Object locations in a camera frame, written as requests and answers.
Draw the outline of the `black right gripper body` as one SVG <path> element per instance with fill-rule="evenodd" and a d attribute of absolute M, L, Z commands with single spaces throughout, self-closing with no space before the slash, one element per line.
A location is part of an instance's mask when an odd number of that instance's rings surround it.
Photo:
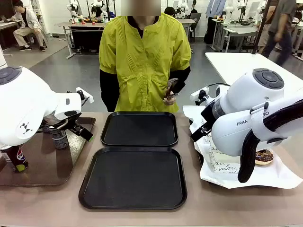
<path fill-rule="evenodd" d="M 204 130 L 211 130 L 214 122 L 218 118 L 217 104 L 215 101 L 209 103 L 205 109 L 201 112 L 205 123 L 202 125 Z"/>

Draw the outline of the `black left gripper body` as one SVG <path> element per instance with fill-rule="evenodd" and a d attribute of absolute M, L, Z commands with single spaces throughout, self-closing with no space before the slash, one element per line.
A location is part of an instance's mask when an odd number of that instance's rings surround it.
<path fill-rule="evenodd" d="M 43 120 L 42 129 L 43 130 L 82 130 L 82 126 L 77 123 L 79 117 L 80 115 L 73 115 L 53 125 L 49 124 L 46 120 Z"/>

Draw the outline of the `person's left hand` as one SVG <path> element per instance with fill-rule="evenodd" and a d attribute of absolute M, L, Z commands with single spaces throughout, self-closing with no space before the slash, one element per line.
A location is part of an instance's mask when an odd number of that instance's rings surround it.
<path fill-rule="evenodd" d="M 167 97 L 164 97 L 163 103 L 166 106 L 170 106 L 173 105 L 176 102 L 176 96 L 174 93 L 171 93 L 170 95 L 168 95 Z"/>

